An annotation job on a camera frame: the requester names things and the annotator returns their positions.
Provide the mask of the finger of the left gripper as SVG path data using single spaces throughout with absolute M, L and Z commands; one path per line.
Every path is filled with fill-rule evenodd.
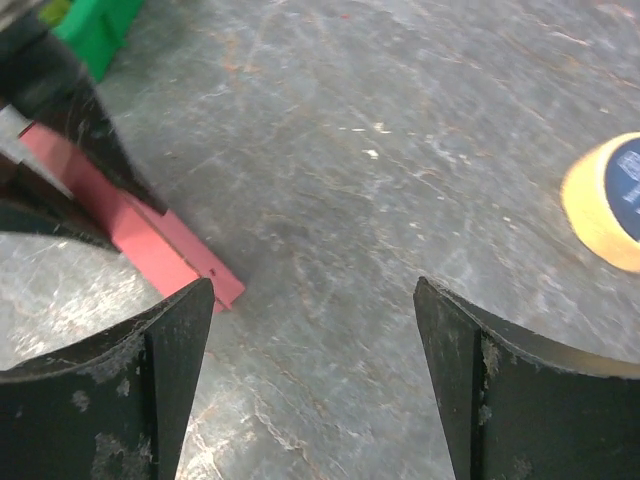
M 87 67 L 35 9 L 1 11 L 1 105 L 79 148 L 119 189 L 161 215 L 168 210 L 130 161 Z
M 116 251 L 78 201 L 26 163 L 1 152 L 1 231 L 64 237 Z

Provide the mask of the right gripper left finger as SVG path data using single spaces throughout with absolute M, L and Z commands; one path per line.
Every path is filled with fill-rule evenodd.
M 214 307 L 198 279 L 1 374 L 4 479 L 173 479 Z

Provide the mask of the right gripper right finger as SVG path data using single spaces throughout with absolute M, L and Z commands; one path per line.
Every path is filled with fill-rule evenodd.
M 413 295 L 459 479 L 635 479 L 639 368 L 556 342 L 420 278 Z

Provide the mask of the pink paper box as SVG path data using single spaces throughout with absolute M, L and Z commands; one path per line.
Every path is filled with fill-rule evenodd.
M 88 210 L 142 276 L 168 297 L 202 277 L 213 284 L 214 311 L 229 310 L 244 284 L 172 211 L 160 215 L 120 190 L 68 141 L 31 124 L 20 140 Z

